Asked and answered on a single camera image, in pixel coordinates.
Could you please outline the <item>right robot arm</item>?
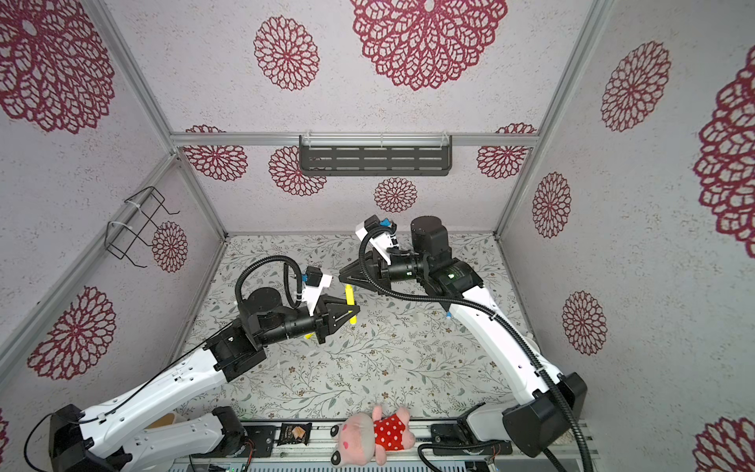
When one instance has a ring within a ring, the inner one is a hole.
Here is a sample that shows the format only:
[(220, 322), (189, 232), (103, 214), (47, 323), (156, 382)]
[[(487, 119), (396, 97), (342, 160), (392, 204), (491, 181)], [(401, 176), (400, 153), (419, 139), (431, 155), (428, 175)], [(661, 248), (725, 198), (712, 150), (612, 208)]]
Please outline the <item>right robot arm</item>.
[(477, 271), (454, 257), (439, 218), (415, 218), (408, 249), (400, 247), (396, 232), (396, 224), (387, 218), (371, 216), (359, 223), (358, 255), (340, 270), (339, 280), (395, 300), (439, 304), (477, 339), (513, 395), (508, 403), (484, 405), (466, 416), (468, 431), (480, 446), (503, 440), (526, 456), (544, 454), (554, 460), (551, 444), (571, 433), (584, 470), (593, 470), (579, 425), (587, 395), (582, 377), (562, 373), (519, 332)]

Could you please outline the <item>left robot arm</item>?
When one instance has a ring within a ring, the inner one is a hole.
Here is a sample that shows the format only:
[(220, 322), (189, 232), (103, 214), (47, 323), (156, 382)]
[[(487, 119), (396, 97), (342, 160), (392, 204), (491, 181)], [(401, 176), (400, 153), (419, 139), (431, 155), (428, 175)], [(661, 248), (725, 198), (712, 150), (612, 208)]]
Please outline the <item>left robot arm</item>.
[(50, 418), (52, 469), (147, 471), (187, 455), (239, 452), (247, 432), (229, 406), (168, 426), (155, 423), (261, 364), (267, 346), (305, 334), (325, 342), (360, 311), (353, 300), (314, 295), (314, 302), (291, 308), (276, 289), (259, 288), (239, 302), (235, 320), (154, 379), (87, 409), (61, 408)]

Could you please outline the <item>pink pig plush toy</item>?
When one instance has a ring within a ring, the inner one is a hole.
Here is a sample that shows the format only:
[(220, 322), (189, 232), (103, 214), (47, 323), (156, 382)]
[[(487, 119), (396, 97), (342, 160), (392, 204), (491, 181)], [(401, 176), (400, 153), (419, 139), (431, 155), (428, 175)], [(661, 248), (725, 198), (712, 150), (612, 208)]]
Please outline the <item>pink pig plush toy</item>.
[(411, 450), (415, 446), (410, 420), (411, 413), (404, 406), (390, 416), (383, 415), (378, 405), (370, 414), (362, 412), (349, 417), (330, 430), (330, 436), (336, 440), (330, 463), (336, 467), (365, 466), (375, 460), (379, 466), (385, 465), (389, 452)]

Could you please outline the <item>small dark snack packet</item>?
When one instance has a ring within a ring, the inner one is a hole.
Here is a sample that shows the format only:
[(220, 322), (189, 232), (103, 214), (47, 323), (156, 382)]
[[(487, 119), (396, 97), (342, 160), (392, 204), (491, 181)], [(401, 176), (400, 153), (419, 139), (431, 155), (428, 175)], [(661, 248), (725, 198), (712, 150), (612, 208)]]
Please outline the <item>small dark snack packet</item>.
[(282, 423), (277, 444), (279, 446), (291, 446), (291, 444), (308, 446), (312, 428), (312, 423)]

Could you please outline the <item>dark grey wall shelf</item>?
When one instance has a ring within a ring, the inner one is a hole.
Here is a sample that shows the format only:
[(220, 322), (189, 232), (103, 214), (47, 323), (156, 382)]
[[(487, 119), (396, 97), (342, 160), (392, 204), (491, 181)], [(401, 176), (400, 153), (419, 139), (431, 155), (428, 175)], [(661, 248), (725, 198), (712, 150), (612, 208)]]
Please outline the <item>dark grey wall shelf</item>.
[(443, 177), (452, 169), (452, 137), (299, 137), (299, 169), (308, 177)]

